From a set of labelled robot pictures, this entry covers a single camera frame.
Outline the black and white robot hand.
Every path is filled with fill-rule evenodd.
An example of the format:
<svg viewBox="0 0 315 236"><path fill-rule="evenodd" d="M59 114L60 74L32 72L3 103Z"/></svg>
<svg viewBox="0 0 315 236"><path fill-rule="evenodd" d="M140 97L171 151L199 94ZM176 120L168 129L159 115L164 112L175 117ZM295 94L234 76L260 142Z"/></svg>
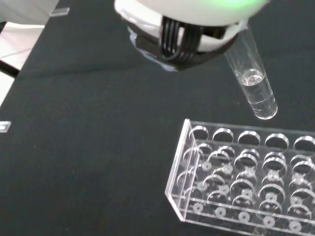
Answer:
<svg viewBox="0 0 315 236"><path fill-rule="evenodd" d="M133 46L166 71L225 53L266 0L116 0Z"/></svg>

